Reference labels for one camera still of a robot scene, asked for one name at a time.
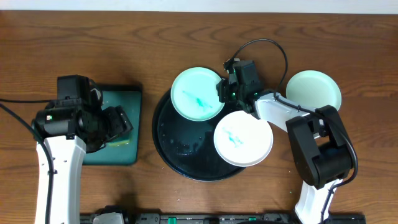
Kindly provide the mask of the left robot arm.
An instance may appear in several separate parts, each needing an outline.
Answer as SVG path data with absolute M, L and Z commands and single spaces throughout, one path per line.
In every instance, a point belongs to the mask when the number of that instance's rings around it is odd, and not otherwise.
M 39 132 L 36 223 L 79 223 L 80 179 L 87 153 L 101 150 L 133 126 L 122 106 L 82 98 L 54 100 L 33 121 Z

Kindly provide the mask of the black rectangular sponge tray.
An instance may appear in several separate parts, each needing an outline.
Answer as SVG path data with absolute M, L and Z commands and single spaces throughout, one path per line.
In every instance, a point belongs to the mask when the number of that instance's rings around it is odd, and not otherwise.
M 111 147 L 106 145 L 102 150 L 87 153 L 85 166 L 129 166 L 137 161 L 139 142 L 139 126 L 142 111 L 142 88 L 139 85 L 106 85 L 100 84 L 104 94 L 102 108 L 122 106 L 126 112 L 133 130 L 129 133 L 129 144 Z

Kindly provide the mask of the white plate with stain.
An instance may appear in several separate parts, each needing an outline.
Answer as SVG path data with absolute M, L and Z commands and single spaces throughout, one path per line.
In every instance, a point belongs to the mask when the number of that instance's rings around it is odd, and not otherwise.
M 238 167 L 254 166 L 263 161 L 273 146 L 269 123 L 244 111 L 235 111 L 217 124 L 213 141 L 219 156 Z

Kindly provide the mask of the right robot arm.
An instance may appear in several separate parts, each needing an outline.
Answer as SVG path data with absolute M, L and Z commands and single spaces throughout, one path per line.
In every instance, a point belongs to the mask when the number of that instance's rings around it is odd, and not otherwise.
M 216 86 L 220 101 L 239 111 L 216 126 L 220 157 L 239 167 L 260 163 L 271 151 L 271 126 L 288 134 L 295 167 L 303 180 L 292 221 L 323 223 L 335 190 L 358 173 L 358 158 L 339 116 L 341 92 L 328 75 L 305 70 L 288 82 L 286 94 L 266 90 L 256 72 L 232 73 Z

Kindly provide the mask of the mint plate with stain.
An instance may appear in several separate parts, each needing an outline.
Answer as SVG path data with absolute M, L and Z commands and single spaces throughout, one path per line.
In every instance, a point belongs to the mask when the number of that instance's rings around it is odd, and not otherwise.
M 170 98 L 175 110 L 190 121 L 206 121 L 215 117 L 224 107 L 216 85 L 221 77 L 204 67 L 184 70 L 174 80 Z

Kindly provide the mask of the mint green plate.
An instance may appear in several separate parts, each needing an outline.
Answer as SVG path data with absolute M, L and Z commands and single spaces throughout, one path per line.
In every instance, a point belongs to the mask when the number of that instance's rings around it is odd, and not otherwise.
M 337 83 L 323 72 L 304 70 L 295 74 L 286 87 L 286 97 L 302 106 L 340 109 L 342 95 Z

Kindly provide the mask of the green and yellow sponge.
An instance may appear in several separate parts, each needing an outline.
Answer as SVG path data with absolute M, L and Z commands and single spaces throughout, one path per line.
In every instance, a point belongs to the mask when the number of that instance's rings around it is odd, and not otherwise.
M 131 135 L 129 133 L 122 135 L 114 140 L 112 140 L 111 142 L 107 143 L 108 146 L 111 147 L 117 147 L 117 146 L 122 146 L 125 144 L 129 144 L 131 141 Z

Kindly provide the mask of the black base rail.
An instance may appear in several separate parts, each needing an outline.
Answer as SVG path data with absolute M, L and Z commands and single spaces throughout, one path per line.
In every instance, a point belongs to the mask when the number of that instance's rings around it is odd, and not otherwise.
M 111 223 L 110 213 L 116 213 L 123 223 L 129 224 L 237 224 L 237 223 L 298 223 L 291 213 L 264 213 L 245 215 L 209 215 L 209 214 L 132 214 L 118 206 L 106 206 L 95 213 L 80 214 L 81 223 Z

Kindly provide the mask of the round black tray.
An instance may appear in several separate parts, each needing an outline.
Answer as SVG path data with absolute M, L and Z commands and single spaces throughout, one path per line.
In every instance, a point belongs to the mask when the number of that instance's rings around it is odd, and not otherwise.
M 189 179 L 213 182 L 237 175 L 244 168 L 219 156 L 213 136 L 221 119 L 238 109 L 229 103 L 214 118 L 190 121 L 175 110 L 170 91 L 167 91 L 156 106 L 152 119 L 155 148 L 171 169 Z

